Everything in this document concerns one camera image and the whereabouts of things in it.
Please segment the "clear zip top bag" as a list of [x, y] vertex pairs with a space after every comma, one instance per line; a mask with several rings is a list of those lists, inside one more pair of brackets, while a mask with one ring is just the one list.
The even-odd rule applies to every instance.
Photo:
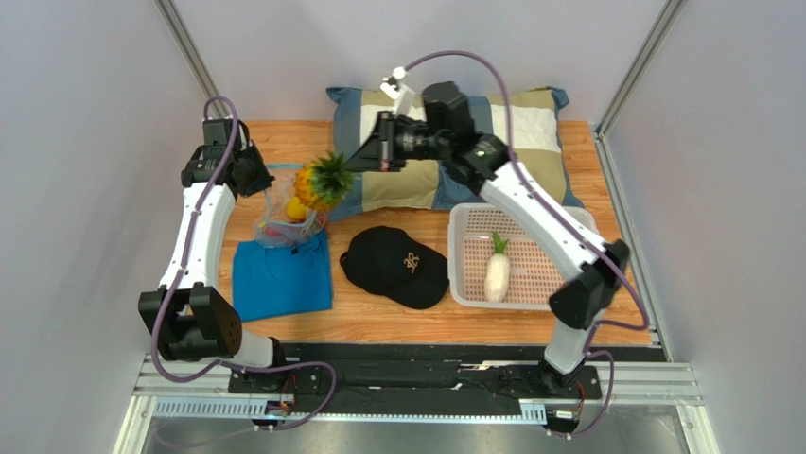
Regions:
[[265, 212], [254, 221], [254, 240], [265, 248], [297, 246], [320, 233], [327, 222], [325, 212], [305, 207], [295, 196], [294, 183], [301, 164], [268, 164], [274, 177], [263, 191]]

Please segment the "fake pineapple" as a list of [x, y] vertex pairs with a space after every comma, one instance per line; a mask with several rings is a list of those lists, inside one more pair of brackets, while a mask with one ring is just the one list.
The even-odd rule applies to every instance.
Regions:
[[297, 172], [294, 196], [304, 207], [326, 212], [347, 198], [354, 180], [355, 175], [347, 168], [345, 156], [331, 151]]

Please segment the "white fake radish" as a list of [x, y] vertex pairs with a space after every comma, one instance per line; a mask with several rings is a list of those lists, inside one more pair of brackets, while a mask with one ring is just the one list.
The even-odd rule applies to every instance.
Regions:
[[505, 250], [508, 239], [502, 239], [497, 232], [491, 234], [493, 253], [486, 264], [484, 296], [488, 302], [500, 303], [507, 295], [510, 281], [511, 263]]

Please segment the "fake red grapes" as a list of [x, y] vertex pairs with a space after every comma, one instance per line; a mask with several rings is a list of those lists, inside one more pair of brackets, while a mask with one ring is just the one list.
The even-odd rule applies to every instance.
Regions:
[[308, 242], [320, 230], [315, 223], [270, 221], [257, 227], [255, 240], [265, 248], [291, 247]]

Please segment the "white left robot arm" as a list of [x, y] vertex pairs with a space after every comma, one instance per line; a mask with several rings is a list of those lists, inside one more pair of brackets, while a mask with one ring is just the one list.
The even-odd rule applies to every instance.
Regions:
[[276, 341], [245, 330], [219, 293], [222, 242], [238, 194], [233, 162], [233, 153], [214, 142], [199, 147], [183, 172], [174, 252], [158, 288], [138, 301], [151, 352], [163, 360], [218, 359], [247, 371], [271, 368], [278, 359]]

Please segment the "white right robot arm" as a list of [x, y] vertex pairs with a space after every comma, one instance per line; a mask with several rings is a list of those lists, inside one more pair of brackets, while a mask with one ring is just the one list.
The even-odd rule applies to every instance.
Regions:
[[410, 160], [440, 161], [450, 176], [493, 204], [534, 241], [565, 282], [550, 298], [555, 318], [544, 364], [562, 378], [591, 357], [598, 321], [626, 287], [629, 248], [606, 242], [574, 220], [528, 176], [524, 164], [492, 134], [466, 119], [413, 120], [382, 111], [373, 131], [347, 159], [354, 172], [396, 172]]

